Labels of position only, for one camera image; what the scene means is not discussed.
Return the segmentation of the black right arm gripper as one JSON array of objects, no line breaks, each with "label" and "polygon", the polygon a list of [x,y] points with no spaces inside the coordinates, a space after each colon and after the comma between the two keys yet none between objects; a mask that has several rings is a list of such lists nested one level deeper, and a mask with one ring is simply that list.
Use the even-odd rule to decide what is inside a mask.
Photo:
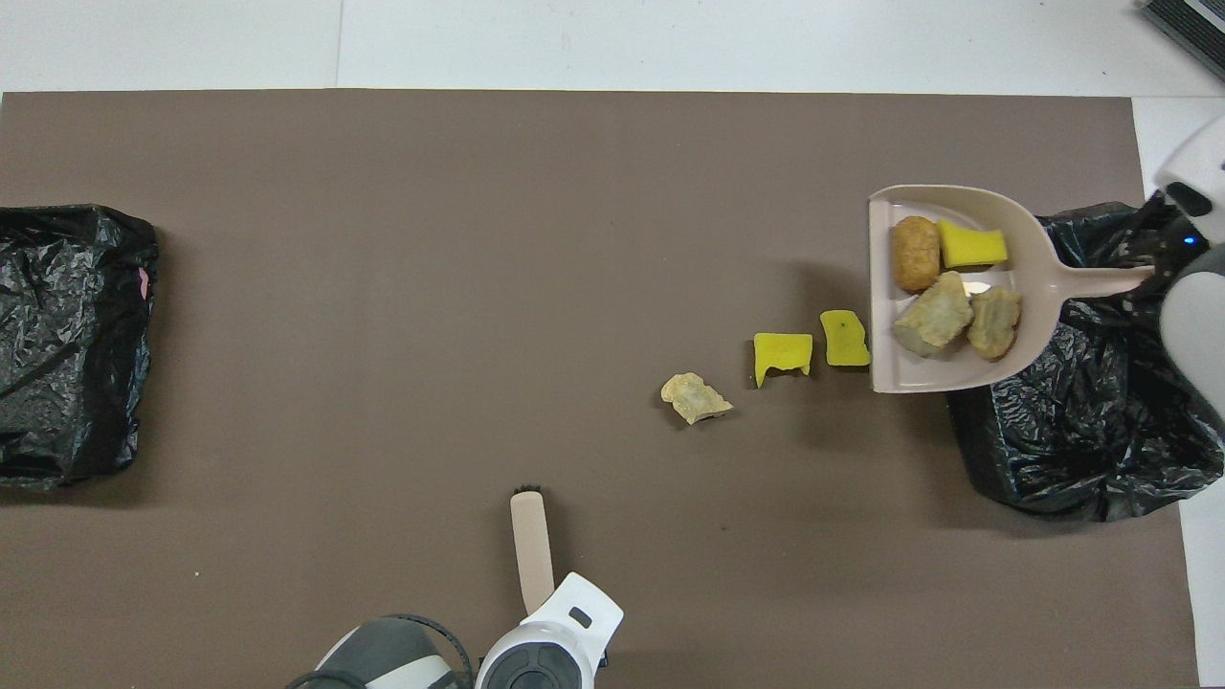
[{"label": "black right arm gripper", "polygon": [[1152,275],[1142,288],[1167,288],[1209,248],[1205,235],[1196,230],[1166,192],[1152,192],[1139,210],[1139,255],[1152,266]]}]

